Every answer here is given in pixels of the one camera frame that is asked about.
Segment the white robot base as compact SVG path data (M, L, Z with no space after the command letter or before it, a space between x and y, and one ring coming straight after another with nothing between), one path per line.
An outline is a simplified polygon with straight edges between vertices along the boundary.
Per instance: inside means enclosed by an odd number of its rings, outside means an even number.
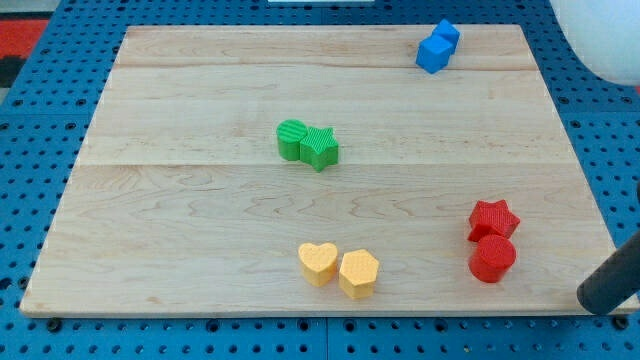
M614 84L639 84L639 0L551 0L580 61Z

